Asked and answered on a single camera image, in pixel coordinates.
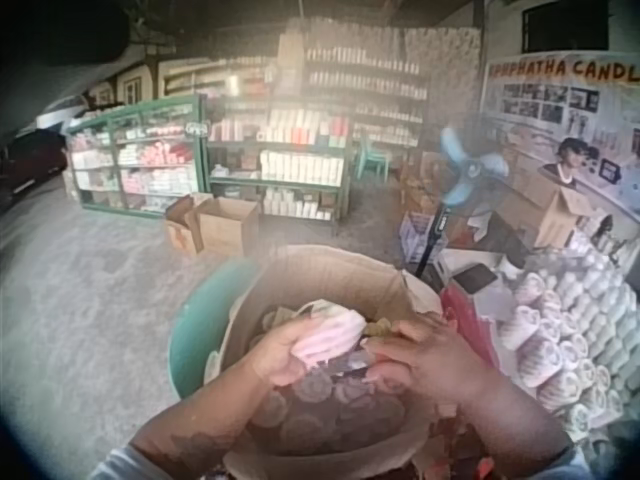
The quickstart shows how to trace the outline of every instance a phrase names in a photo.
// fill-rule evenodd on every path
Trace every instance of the hand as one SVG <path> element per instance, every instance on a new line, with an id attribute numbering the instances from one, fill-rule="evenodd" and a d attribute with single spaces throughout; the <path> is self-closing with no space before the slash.
<path id="1" fill-rule="evenodd" d="M 438 401 L 465 403 L 483 388 L 492 369 L 436 314 L 429 315 L 425 321 L 396 321 L 392 331 L 397 336 L 363 343 L 383 359 L 367 371 L 367 378 L 401 383 Z"/>
<path id="2" fill-rule="evenodd" d="M 245 356 L 251 369 L 271 386 L 284 387 L 304 377 L 303 362 L 291 355 L 291 347 L 322 319 L 299 318 L 274 328 Z"/>

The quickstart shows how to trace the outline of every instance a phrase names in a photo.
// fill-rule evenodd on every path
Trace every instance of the person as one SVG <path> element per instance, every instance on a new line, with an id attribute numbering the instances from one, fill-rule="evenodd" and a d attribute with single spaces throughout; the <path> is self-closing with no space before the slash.
<path id="1" fill-rule="evenodd" d="M 548 163 L 540 168 L 540 173 L 563 187 L 577 188 L 573 171 L 586 160 L 589 145 L 578 138 L 565 138 L 558 147 L 558 163 Z"/>
<path id="2" fill-rule="evenodd" d="M 290 352 L 316 325 L 317 320 L 298 319 L 273 329 L 215 380 L 152 418 L 126 447 L 111 452 L 92 478 L 196 479 L 210 471 L 269 390 L 305 375 L 304 364 Z M 439 318 L 399 320 L 393 332 L 363 342 L 363 348 L 384 359 L 367 370 L 368 381 L 399 382 L 419 397 L 456 403 L 499 471 L 509 477 L 591 478 L 557 420 Z"/>

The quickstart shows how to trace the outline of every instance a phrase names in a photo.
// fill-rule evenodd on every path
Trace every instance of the sleeve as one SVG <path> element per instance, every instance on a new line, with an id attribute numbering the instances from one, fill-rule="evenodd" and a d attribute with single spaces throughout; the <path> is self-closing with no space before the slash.
<path id="1" fill-rule="evenodd" d="M 593 475 L 582 450 L 574 447 L 529 480 L 593 480 Z"/>
<path id="2" fill-rule="evenodd" d="M 172 480 L 164 470 L 129 445 L 112 450 L 89 478 L 90 480 Z"/>

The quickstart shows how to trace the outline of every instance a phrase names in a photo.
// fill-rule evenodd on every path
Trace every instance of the fan stand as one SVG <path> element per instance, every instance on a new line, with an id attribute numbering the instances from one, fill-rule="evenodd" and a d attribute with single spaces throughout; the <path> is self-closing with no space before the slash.
<path id="1" fill-rule="evenodd" d="M 444 232 L 444 229 L 447 226 L 450 214 L 451 211 L 444 203 L 440 203 L 438 205 L 433 222 L 431 222 L 431 226 L 429 227 L 429 233 L 427 234 L 427 246 L 424 249 L 424 253 L 422 254 L 418 268 L 416 269 L 416 277 L 419 279 L 422 279 L 422 274 L 427 266 L 429 257 L 431 257 L 431 252 L 433 252 L 433 248 L 442 237 L 442 232 Z"/>

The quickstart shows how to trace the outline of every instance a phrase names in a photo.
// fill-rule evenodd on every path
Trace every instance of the electric fan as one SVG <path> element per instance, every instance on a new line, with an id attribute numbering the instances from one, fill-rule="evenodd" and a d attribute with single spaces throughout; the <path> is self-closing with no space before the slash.
<path id="1" fill-rule="evenodd" d="M 422 277 L 433 248 L 442 237 L 442 233 L 451 215 L 472 217 L 486 214 L 495 208 L 504 196 L 506 186 L 510 184 L 509 165 L 502 155 L 486 153 L 472 156 L 469 151 L 497 151 L 498 145 L 491 140 L 486 124 L 466 122 L 459 135 L 453 128 L 445 127 L 440 134 L 442 162 L 432 164 L 432 188 L 427 194 L 438 202 L 435 217 L 427 234 L 427 245 L 416 276 Z"/>

